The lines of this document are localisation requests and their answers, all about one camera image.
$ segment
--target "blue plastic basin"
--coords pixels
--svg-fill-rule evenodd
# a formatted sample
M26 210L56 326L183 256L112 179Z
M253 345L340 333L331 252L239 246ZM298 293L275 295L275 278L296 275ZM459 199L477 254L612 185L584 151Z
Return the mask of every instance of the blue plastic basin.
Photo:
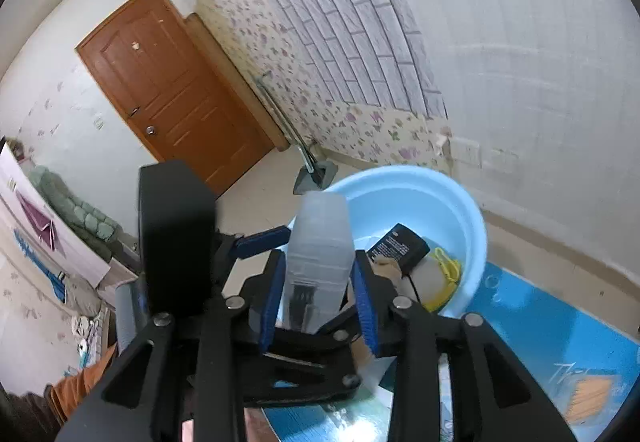
M460 317L475 294L486 264L486 228L480 209L462 186L437 171L386 166L362 171L326 191L349 204L356 248L367 250L397 223L460 260L462 279L440 311Z

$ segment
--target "translucent plastic box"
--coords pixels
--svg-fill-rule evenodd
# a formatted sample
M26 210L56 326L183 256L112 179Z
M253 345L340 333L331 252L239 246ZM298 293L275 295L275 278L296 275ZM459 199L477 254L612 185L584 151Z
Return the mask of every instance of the translucent plastic box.
M309 192L287 245L284 326L310 334L340 311L355 256L344 196Z

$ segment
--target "blue table surface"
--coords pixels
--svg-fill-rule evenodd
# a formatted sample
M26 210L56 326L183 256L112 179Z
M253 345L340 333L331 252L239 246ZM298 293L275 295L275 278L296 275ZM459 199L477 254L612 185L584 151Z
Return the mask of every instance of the blue table surface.
M571 424L579 442L598 437L640 374L638 342L491 263L467 311L491 323L561 412L585 375L610 379L606 405ZM445 441L450 440L450 398L442 395ZM267 409L265 414L282 442L382 442L390 410L361 387L347 402Z

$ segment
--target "door panel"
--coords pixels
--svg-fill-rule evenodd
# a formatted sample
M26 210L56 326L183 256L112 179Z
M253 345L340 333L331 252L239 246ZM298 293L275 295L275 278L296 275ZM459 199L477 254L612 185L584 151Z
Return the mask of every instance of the door panel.
M167 0L130 0L77 50L153 154L183 159L218 194L273 147Z

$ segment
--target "bolt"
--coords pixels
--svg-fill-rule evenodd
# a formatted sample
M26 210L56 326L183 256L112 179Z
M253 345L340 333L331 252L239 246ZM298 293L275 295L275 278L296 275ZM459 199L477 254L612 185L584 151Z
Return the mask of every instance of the bolt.
M355 374L347 374L342 378L345 388L357 388L360 385L360 377Z
M231 296L226 299L225 303L229 310L240 310L244 306L244 298Z
M480 314L475 314L472 312L471 314L467 314L465 316L465 323L470 327L479 327L482 325L482 323L484 323L484 319L482 319L482 316Z
M157 327L165 327L171 324L171 314L168 312L160 312L154 316L154 324Z
M349 337L347 330L336 330L334 332L334 339L336 341L344 341L347 337Z
M407 310L408 308L411 308L411 305L414 302L411 301L407 296L396 296L394 298L394 307L396 307L398 310Z

